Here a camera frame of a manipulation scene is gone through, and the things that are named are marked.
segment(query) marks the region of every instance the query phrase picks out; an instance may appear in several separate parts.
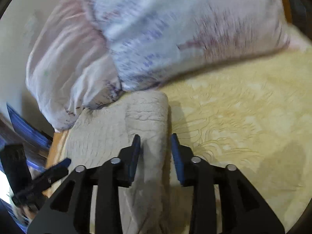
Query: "pink fabric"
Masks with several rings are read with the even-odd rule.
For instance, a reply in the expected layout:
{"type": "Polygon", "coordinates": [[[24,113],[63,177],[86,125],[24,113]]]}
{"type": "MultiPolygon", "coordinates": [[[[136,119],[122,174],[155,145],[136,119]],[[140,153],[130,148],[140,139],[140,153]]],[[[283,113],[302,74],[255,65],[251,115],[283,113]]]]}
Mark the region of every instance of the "pink fabric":
{"type": "Polygon", "coordinates": [[[29,56],[26,85],[58,130],[72,127],[84,108],[119,98],[121,84],[103,35],[79,0],[61,0],[29,56]]]}

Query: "bed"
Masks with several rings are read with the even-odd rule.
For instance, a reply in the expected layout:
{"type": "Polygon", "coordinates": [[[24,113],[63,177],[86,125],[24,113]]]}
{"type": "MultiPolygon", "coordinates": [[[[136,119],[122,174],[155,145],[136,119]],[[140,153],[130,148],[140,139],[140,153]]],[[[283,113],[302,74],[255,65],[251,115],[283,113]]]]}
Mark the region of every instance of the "bed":
{"type": "MultiPolygon", "coordinates": [[[[288,22],[296,16],[292,2],[283,0],[288,22]]],[[[297,29],[290,27],[289,31],[307,41],[297,29]]],[[[212,164],[236,164],[268,201],[288,233],[308,233],[311,228],[311,48],[310,44],[303,54],[285,51],[201,70],[160,88],[169,99],[170,132],[177,133],[181,144],[212,164]]],[[[70,133],[54,134],[47,167],[63,159],[70,133]]],[[[174,186],[172,161],[169,158],[167,162],[174,186]]],[[[181,198],[172,202],[177,206],[181,198]]]]}

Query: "bed sheet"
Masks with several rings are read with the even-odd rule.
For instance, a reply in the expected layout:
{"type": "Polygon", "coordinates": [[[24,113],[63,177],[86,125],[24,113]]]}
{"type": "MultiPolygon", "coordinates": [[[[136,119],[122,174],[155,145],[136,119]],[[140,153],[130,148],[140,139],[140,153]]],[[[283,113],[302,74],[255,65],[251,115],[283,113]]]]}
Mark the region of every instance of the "bed sheet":
{"type": "MultiPolygon", "coordinates": [[[[235,164],[286,231],[312,198],[311,78],[310,45],[188,74],[161,89],[180,143],[213,165],[235,164]]],[[[180,187],[172,161],[170,169],[170,233],[188,233],[192,190],[180,187]]]]}

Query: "pillowcase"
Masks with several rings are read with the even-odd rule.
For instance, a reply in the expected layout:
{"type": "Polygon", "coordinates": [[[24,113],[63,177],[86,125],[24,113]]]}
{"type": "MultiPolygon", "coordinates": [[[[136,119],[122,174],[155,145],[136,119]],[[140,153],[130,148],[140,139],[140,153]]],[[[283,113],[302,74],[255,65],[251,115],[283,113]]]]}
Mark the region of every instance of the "pillowcase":
{"type": "Polygon", "coordinates": [[[124,91],[289,44],[281,0],[88,0],[124,91]]]}
{"type": "Polygon", "coordinates": [[[106,40],[79,0],[62,0],[29,56],[26,86],[56,131],[73,126],[84,108],[119,98],[121,84],[106,40]]]}

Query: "silver screw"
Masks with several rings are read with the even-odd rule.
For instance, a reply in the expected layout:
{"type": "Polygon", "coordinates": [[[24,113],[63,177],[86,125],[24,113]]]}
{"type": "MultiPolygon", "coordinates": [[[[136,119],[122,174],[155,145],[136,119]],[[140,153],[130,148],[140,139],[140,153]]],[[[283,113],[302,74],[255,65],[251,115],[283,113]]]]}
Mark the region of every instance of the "silver screw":
{"type": "Polygon", "coordinates": [[[81,173],[85,170],[85,167],[83,165],[78,165],[76,168],[75,168],[75,171],[78,172],[78,173],[81,173]]]}
{"type": "Polygon", "coordinates": [[[112,159],[110,160],[110,162],[111,162],[112,164],[118,164],[118,163],[120,163],[120,161],[121,161],[120,158],[112,158],[112,159]]]}
{"type": "Polygon", "coordinates": [[[227,165],[227,169],[229,171],[236,171],[237,167],[235,165],[233,165],[233,164],[229,164],[229,165],[227,165]]]}
{"type": "Polygon", "coordinates": [[[199,163],[199,162],[201,161],[201,159],[200,159],[199,157],[192,157],[192,158],[191,158],[191,161],[192,161],[193,163],[199,163]]]}

